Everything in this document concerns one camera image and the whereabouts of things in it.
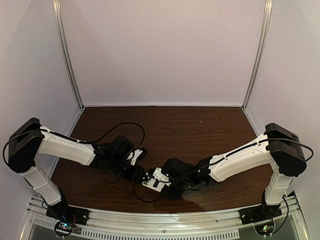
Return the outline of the white red remote control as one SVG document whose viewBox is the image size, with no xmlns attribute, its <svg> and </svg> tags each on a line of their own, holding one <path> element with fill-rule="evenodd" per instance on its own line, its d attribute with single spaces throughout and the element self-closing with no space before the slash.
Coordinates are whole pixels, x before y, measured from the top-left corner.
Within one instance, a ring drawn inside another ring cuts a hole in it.
<svg viewBox="0 0 320 240">
<path fill-rule="evenodd" d="M 160 180 L 156 178 L 149 178 L 146 181 L 142 182 L 142 185 L 146 188 L 149 188 L 155 192 L 161 193 L 165 186 L 169 187 L 171 182 L 168 180 Z"/>
</svg>

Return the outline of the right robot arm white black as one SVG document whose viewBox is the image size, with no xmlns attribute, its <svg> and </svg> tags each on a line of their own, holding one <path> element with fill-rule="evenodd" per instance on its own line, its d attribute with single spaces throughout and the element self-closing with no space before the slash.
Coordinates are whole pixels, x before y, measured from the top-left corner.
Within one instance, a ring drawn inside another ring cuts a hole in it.
<svg viewBox="0 0 320 240">
<path fill-rule="evenodd" d="M 185 191 L 216 185 L 247 170 L 276 164 L 270 182 L 263 191 L 261 205 L 245 209 L 246 214 L 266 221 L 279 215 L 286 190 L 293 179 L 306 170 L 310 158 L 305 157 L 304 149 L 314 153 L 311 147 L 300 142 L 295 133 L 276 123 L 269 123 L 265 126 L 265 132 L 251 142 L 224 154 L 206 157 L 196 165 L 178 158 L 168 159 L 161 169 L 161 173 L 168 177 L 168 182 L 160 193 L 178 200 Z"/>
</svg>

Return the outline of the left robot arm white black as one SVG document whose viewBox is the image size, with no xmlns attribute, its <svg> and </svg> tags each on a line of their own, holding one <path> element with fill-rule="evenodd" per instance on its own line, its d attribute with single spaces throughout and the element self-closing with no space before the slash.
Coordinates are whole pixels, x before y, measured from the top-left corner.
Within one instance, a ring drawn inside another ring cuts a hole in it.
<svg viewBox="0 0 320 240">
<path fill-rule="evenodd" d="M 38 118 L 32 117 L 9 137 L 3 146 L 2 158 L 43 198 L 56 219 L 67 222 L 74 213 L 63 191 L 37 163 L 37 155 L 55 156 L 89 168 L 111 170 L 121 178 L 140 184 L 147 176 L 137 161 L 147 153 L 145 148 L 135 147 L 121 135 L 102 144 L 98 140 L 83 141 L 52 131 L 40 124 Z"/>
</svg>

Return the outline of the left circuit board with LED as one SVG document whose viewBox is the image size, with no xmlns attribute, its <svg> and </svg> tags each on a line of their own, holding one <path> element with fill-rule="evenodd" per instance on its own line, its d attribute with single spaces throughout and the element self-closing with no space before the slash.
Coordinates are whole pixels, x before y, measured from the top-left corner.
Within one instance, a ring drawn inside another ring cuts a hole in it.
<svg viewBox="0 0 320 240">
<path fill-rule="evenodd" d="M 57 236 L 59 236 L 61 238 L 65 238 L 65 237 L 70 236 L 73 233 L 75 227 L 76 226 L 74 224 L 71 224 L 68 222 L 63 222 L 63 221 L 58 221 L 54 225 L 53 230 Z"/>
</svg>

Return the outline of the circuit board with led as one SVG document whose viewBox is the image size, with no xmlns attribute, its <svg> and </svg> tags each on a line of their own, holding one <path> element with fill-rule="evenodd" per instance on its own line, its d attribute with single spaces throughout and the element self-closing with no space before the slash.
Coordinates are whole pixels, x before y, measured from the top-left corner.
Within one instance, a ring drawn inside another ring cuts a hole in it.
<svg viewBox="0 0 320 240">
<path fill-rule="evenodd" d="M 75 227 L 76 226 L 74 224 L 71 224 L 68 222 L 63 222 L 63 221 L 58 221 L 54 225 L 53 230 L 57 236 L 59 236 L 61 238 L 65 238 L 65 237 L 70 236 L 73 233 Z"/>
<path fill-rule="evenodd" d="M 266 222 L 259 222 L 254 225 L 255 232 L 262 237 L 270 236 L 275 230 L 275 223 L 273 220 Z"/>
</svg>

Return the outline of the right circuit board with LED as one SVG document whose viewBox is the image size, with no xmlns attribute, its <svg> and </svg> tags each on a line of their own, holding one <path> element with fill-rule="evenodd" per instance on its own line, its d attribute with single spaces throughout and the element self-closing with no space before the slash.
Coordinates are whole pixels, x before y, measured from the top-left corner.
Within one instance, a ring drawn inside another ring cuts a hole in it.
<svg viewBox="0 0 320 240">
<path fill-rule="evenodd" d="M 275 223 L 273 220 L 266 222 L 259 222 L 254 225 L 255 232 L 262 237 L 270 236 L 275 230 Z"/>
</svg>

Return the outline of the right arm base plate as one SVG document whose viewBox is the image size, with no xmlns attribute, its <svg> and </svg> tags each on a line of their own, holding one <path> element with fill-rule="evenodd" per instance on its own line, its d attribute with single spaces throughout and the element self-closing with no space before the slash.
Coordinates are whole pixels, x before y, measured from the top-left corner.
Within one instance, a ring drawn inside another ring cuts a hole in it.
<svg viewBox="0 0 320 240">
<path fill-rule="evenodd" d="M 240 209 L 239 215 L 243 225 L 270 220 L 282 215 L 281 205 L 257 205 Z"/>
</svg>

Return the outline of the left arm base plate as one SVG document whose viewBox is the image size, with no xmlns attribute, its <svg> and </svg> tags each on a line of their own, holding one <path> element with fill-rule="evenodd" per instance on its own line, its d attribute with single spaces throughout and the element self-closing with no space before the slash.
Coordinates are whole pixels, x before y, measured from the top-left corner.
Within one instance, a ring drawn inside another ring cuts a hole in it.
<svg viewBox="0 0 320 240">
<path fill-rule="evenodd" d="M 73 206 L 49 206 L 46 216 L 74 225 L 86 225 L 89 210 Z"/>
</svg>

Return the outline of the left aluminium frame post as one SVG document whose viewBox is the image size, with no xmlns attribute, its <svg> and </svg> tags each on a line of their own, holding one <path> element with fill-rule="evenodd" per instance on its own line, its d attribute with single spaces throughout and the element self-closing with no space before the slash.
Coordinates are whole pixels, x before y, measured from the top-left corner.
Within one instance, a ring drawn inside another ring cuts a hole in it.
<svg viewBox="0 0 320 240">
<path fill-rule="evenodd" d="M 61 45 L 61 51 L 62 51 L 68 79 L 70 82 L 70 86 L 71 86 L 71 89 L 72 89 L 73 95 L 75 97 L 75 101 L 77 103 L 78 108 L 80 110 L 83 110 L 85 108 L 85 106 L 83 104 L 83 101 L 82 101 L 82 98 L 80 95 L 80 91 L 79 91 L 79 87 L 76 82 L 75 73 L 73 70 L 72 61 L 71 61 L 71 57 L 70 57 L 70 53 L 69 53 L 66 32 L 65 32 L 65 28 L 64 28 L 62 9 L 61 9 L 61 1 L 60 0 L 53 0 L 52 3 L 53 3 L 53 11 L 54 11 L 54 15 L 55 15 L 55 21 L 56 21 L 56 25 L 57 25 L 57 32 L 58 32 L 59 41 L 60 41 L 60 45 Z"/>
</svg>

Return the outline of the aluminium frame post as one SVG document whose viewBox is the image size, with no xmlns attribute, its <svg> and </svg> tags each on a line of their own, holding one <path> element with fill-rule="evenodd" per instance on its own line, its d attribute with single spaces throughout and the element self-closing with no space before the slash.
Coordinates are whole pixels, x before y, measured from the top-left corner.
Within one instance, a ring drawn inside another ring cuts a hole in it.
<svg viewBox="0 0 320 240">
<path fill-rule="evenodd" d="M 250 80 L 248 84 L 248 88 L 245 94 L 245 98 L 242 104 L 242 109 L 245 110 L 248 108 L 254 86 L 259 74 L 260 66 L 263 59 L 264 49 L 267 43 L 271 19 L 273 13 L 273 1 L 272 0 L 265 0 L 264 1 L 264 10 L 262 15 L 262 22 L 261 22 L 261 29 L 259 34 L 258 46 L 256 50 L 256 55 L 254 58 L 253 68 L 250 75 Z"/>
<path fill-rule="evenodd" d="M 56 25 L 57 25 L 57 32 L 58 32 L 59 41 L 60 41 L 60 45 L 61 45 L 61 51 L 62 51 L 68 79 L 70 82 L 70 86 L 71 86 L 71 89 L 72 89 L 73 95 L 75 97 L 75 101 L 77 103 L 78 108 L 80 110 L 83 110 L 85 108 L 85 106 L 83 104 L 83 101 L 82 101 L 82 98 L 80 95 L 80 91 L 79 91 L 79 87 L 76 82 L 75 73 L 73 70 L 72 61 L 71 61 L 71 57 L 70 57 L 70 53 L 69 53 L 66 32 L 65 32 L 65 28 L 64 28 L 62 9 L 61 9 L 61 1 L 60 0 L 53 0 L 52 3 L 53 3 L 53 11 L 54 11 L 54 15 L 55 15 L 55 21 L 56 21 Z"/>
</svg>

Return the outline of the right aluminium frame post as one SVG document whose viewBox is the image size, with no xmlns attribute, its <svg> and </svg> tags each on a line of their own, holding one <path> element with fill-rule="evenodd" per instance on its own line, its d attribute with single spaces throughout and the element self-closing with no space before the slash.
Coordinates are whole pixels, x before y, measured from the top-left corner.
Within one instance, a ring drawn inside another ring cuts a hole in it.
<svg viewBox="0 0 320 240">
<path fill-rule="evenodd" d="M 273 1 L 272 0 L 265 0 L 264 1 L 264 10 L 262 15 L 262 22 L 261 22 L 261 29 L 259 34 L 258 46 L 256 50 L 256 55 L 254 58 L 253 68 L 250 75 L 250 80 L 248 84 L 248 88 L 245 94 L 245 98 L 242 104 L 242 109 L 245 110 L 248 108 L 254 86 L 259 74 L 260 66 L 263 59 L 264 49 L 267 43 L 271 19 L 273 13 Z"/>
</svg>

